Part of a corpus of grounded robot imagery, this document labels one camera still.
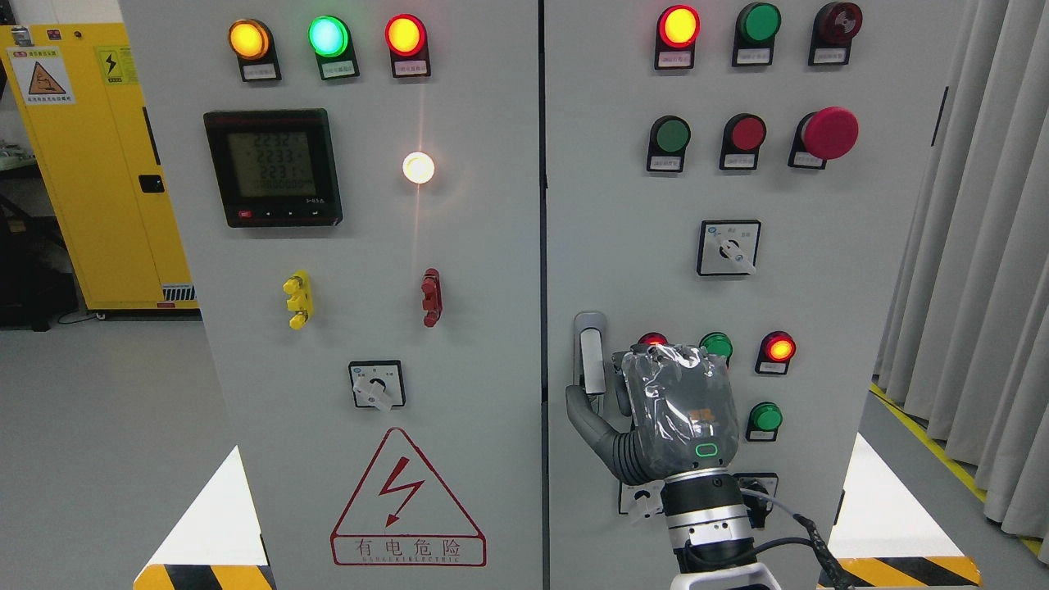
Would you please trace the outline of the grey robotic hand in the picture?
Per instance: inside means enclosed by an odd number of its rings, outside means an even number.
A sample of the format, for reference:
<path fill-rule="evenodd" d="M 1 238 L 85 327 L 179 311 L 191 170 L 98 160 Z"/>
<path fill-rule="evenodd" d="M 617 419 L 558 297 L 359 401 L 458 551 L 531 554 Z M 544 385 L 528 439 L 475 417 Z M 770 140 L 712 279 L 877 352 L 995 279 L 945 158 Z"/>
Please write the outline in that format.
<path fill-rule="evenodd" d="M 570 423 L 614 477 L 631 486 L 727 467 L 738 450 L 738 418 L 726 358 L 695 345 L 633 345 L 618 385 L 634 429 L 618 431 L 592 410 L 587 393 L 565 389 Z"/>

